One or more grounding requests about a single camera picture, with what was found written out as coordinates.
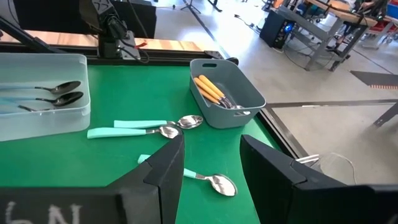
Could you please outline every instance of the spoon bowl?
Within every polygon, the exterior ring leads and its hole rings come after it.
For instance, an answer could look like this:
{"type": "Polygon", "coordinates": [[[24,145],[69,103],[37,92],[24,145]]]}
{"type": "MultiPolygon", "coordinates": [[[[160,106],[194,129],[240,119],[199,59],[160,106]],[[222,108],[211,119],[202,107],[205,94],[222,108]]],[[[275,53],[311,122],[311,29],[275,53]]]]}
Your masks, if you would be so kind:
{"type": "Polygon", "coordinates": [[[220,194],[225,196],[235,196],[238,193],[234,182],[223,174],[214,174],[206,177],[211,182],[211,186],[220,194]]]}
{"type": "Polygon", "coordinates": [[[78,91],[78,92],[64,94],[55,100],[45,100],[45,99],[43,99],[43,100],[53,104],[54,106],[66,106],[66,105],[76,102],[82,96],[83,96],[83,93],[78,91]]]}
{"type": "Polygon", "coordinates": [[[156,130],[158,130],[161,133],[161,135],[169,139],[173,139],[175,136],[183,134],[181,129],[169,125],[161,126],[159,129],[156,130]]]}
{"type": "Polygon", "coordinates": [[[78,88],[79,86],[80,86],[80,81],[71,81],[71,82],[62,83],[61,85],[58,85],[54,88],[48,88],[46,90],[48,90],[52,94],[64,94],[78,88]]]}
{"type": "Polygon", "coordinates": [[[183,129],[191,129],[201,125],[203,122],[203,118],[198,115],[187,115],[179,119],[177,123],[169,122],[176,124],[178,127],[183,129]]]}

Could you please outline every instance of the green tabletop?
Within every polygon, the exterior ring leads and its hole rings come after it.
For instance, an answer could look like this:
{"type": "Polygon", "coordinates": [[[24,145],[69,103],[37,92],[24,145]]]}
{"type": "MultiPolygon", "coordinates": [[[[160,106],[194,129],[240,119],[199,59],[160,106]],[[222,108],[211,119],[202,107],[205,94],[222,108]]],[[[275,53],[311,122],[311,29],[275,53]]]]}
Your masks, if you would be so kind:
{"type": "MultiPolygon", "coordinates": [[[[115,119],[176,121],[201,112],[189,90],[189,67],[89,66],[90,128],[112,127],[115,119]]],[[[227,175],[235,197],[216,193],[208,182],[183,180],[177,223],[259,223],[246,185],[239,138],[249,134],[277,148],[254,118],[241,128],[203,123],[185,130],[185,167],[203,175],[227,175]]],[[[137,166],[168,139],[160,134],[87,139],[86,131],[0,142],[0,185],[7,187],[99,187],[137,166]]]]}

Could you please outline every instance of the computer tower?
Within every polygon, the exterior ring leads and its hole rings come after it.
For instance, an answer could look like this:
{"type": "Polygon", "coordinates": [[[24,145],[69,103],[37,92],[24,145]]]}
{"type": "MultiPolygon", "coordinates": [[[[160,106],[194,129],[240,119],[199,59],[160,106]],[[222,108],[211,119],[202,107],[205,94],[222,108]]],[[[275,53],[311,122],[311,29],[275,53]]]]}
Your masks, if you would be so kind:
{"type": "Polygon", "coordinates": [[[290,21],[271,10],[261,29],[260,37],[268,46],[281,49],[285,44],[287,36],[292,31],[293,26],[294,21],[290,21]]]}

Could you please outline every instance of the clear plastic container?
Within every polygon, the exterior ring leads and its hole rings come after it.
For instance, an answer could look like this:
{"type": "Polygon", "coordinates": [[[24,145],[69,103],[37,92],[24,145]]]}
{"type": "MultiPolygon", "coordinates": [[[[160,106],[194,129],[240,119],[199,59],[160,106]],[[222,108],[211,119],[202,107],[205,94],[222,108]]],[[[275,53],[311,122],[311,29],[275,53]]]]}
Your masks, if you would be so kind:
{"type": "MultiPolygon", "coordinates": [[[[0,114],[0,141],[82,131],[90,125],[90,92],[87,59],[74,54],[0,54],[0,85],[44,86],[53,88],[69,81],[81,81],[83,97],[56,110],[0,114]]],[[[0,97],[28,96],[55,99],[46,90],[0,90],[0,97]]],[[[43,101],[22,101],[35,110],[53,108],[43,101]]]]}

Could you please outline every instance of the gray floor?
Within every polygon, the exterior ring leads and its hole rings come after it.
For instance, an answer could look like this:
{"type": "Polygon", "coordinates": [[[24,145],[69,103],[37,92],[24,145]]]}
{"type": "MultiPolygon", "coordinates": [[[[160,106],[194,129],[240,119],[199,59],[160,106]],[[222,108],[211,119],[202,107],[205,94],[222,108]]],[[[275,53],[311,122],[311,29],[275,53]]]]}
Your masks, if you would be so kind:
{"type": "MultiPolygon", "coordinates": [[[[378,51],[357,46],[355,50],[360,54],[352,51],[351,58],[335,72],[326,69],[307,72],[285,54],[269,48],[258,34],[234,18],[234,14],[239,14],[248,23],[257,24],[263,14],[250,12],[256,3],[245,5],[220,0],[222,13],[213,10],[207,1],[194,0],[193,4],[201,10],[198,16],[216,42],[228,55],[239,59],[239,67],[269,103],[398,98],[398,91],[369,88],[349,72],[396,71],[396,44],[383,45],[378,51]]],[[[185,12],[158,9],[157,14],[157,38],[208,41],[209,36],[188,9],[185,12]]],[[[300,46],[295,42],[289,45],[293,49],[300,46]]],[[[307,60],[296,53],[286,53],[301,65],[307,60]]],[[[341,154],[353,162],[358,183],[381,184],[398,182],[398,118],[379,129],[372,126],[390,106],[277,108],[274,111],[309,154],[341,154]]]]}

